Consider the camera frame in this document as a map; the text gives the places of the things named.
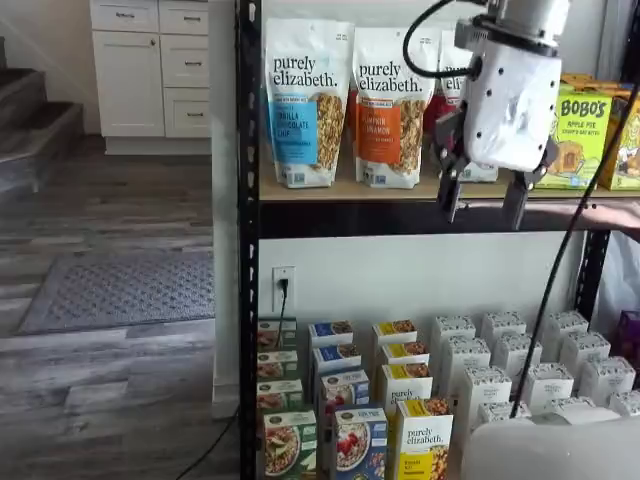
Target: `cabinet door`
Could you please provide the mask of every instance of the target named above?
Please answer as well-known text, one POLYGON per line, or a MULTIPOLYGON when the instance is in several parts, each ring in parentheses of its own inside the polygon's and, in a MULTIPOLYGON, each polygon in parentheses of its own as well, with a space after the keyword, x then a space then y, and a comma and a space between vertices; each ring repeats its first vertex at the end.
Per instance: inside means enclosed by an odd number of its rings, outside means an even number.
POLYGON ((105 137, 162 137, 160 38, 94 32, 100 123, 105 137))

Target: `black shelf post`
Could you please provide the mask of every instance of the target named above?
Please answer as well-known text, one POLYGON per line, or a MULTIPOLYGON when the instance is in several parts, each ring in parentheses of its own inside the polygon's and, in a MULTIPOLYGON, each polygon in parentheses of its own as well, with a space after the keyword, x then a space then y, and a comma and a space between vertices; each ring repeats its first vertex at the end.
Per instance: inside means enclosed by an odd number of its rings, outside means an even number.
POLYGON ((236 0, 238 131, 238 299, 240 313, 240 478, 256 478, 258 322, 260 0, 236 0))
POLYGON ((575 308, 589 323, 591 323, 593 316, 593 307, 600 287, 602 267, 607 255, 610 236, 610 230, 590 230, 587 232, 582 264, 578 274, 575 308))

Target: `white wall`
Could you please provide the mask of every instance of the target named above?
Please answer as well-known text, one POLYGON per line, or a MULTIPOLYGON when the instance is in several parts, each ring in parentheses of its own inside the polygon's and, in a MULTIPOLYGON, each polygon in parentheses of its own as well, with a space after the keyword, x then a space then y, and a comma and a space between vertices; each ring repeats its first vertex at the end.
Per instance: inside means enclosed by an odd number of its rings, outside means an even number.
MULTIPOLYGON (((410 318, 421 332, 435 315, 518 310, 533 321, 561 233, 268 240, 260 242, 259 312, 272 311, 272 269, 296 267, 298 340, 310 322, 350 320, 369 357, 370 325, 410 318)), ((572 239, 549 300, 570 308, 583 235, 572 239)))
POLYGON ((83 104, 100 131, 89 0, 0 0, 0 36, 10 66, 46 72, 49 99, 83 104))

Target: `cabinet drawer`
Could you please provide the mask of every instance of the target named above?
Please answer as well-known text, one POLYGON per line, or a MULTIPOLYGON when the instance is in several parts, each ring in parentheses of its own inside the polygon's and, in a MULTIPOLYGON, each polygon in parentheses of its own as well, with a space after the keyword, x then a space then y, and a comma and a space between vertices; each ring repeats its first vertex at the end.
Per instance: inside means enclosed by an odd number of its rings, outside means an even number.
POLYGON ((158 32, 156 0, 91 0, 94 30, 158 32))
POLYGON ((160 31, 183 35, 208 35, 207 3, 161 0, 160 31))
POLYGON ((162 35, 165 87, 209 87, 209 39, 162 35))
POLYGON ((210 137, 209 89, 165 88, 167 137, 210 137))

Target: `white box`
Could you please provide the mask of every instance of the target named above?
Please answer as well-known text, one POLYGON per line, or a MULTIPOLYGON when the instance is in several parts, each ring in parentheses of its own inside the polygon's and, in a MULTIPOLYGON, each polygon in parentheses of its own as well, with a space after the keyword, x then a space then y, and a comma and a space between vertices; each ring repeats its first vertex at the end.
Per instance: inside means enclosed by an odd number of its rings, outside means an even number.
POLYGON ((485 313, 480 326, 480 338, 487 342, 493 352, 496 340, 506 334, 521 334, 527 331, 525 322, 518 312, 485 313))
POLYGON ((389 436, 387 478, 446 478, 453 415, 446 400, 398 402, 397 435, 389 436))
POLYGON ((459 315, 456 317, 436 317, 431 327, 431 337, 429 339, 429 370, 433 377, 434 390, 437 392, 440 387, 442 375, 442 354, 446 341, 453 337, 474 338, 476 327, 471 317, 459 315))
MULTIPOLYGON (((493 349, 491 365, 500 367, 507 372, 507 375, 513 382, 513 390, 518 387, 522 369, 527 358, 527 351, 531 345, 531 335, 522 333, 520 335, 504 335, 496 342, 493 349)), ((542 355, 542 345, 536 342, 531 357, 531 366, 540 363, 540 355, 542 355)))
POLYGON ((511 379, 498 367, 467 368, 460 388, 453 438, 464 449, 471 427, 478 421, 478 407, 482 403, 508 402, 511 379))
POLYGON ((396 322, 384 322, 373 325, 373 346, 371 349, 371 365, 369 366, 369 379, 372 386, 376 387, 376 374, 378 373, 378 358, 380 347, 390 343, 407 343, 418 340, 418 330, 411 320, 398 320, 396 322))
POLYGON ((560 363, 541 363, 529 369, 522 398, 534 414, 544 410, 551 400, 569 398, 573 377, 560 363))
POLYGON ((567 367, 573 376, 573 390, 580 388, 580 377, 585 362, 602 360, 609 356, 611 345, 602 335, 595 332, 567 333, 562 342, 560 363, 567 367))
POLYGON ((442 383, 439 396, 447 398, 455 412, 466 368, 488 367, 491 351, 481 338, 451 337, 442 353, 442 383))
POLYGON ((626 393, 614 393, 611 395, 609 408, 622 417, 640 415, 640 392, 633 390, 626 393))
POLYGON ((313 349, 330 347, 333 345, 348 345, 353 343, 353 328, 349 322, 325 322, 309 325, 309 365, 307 377, 307 394, 310 399, 315 395, 316 378, 313 349))
POLYGON ((431 398, 432 385, 433 378, 429 376, 429 367, 425 362, 380 367, 376 400, 387 415, 389 438, 395 438, 393 428, 398 402, 431 398))
POLYGON ((614 393, 630 392, 635 379, 636 371, 623 357, 586 362, 579 395, 591 398, 598 407, 606 407, 614 393))
POLYGON ((313 349, 313 362, 315 363, 314 395, 311 397, 313 407, 318 415, 320 402, 320 376, 325 373, 355 368, 362 365, 360 352, 353 343, 348 345, 332 345, 313 349))
POLYGON ((429 351, 422 342, 392 343, 383 345, 378 355, 378 368, 382 365, 406 365, 407 363, 429 364, 429 351))
MULTIPOLYGON (((511 410, 513 410, 513 402, 480 404, 478 407, 478 423, 476 428, 484 425, 485 423, 509 420, 511 418, 511 410)), ((530 416, 531 411, 529 408, 524 404, 524 402, 520 402, 516 418, 529 418, 530 416)))
POLYGON ((339 405, 366 405, 369 403, 369 378, 364 370, 330 373, 320 376, 322 392, 318 409, 318 438, 320 467, 329 471, 331 463, 331 432, 333 416, 339 405))
POLYGON ((541 360, 557 362, 565 336, 571 332, 586 332, 588 329, 589 322, 576 311, 548 315, 542 330, 541 360))

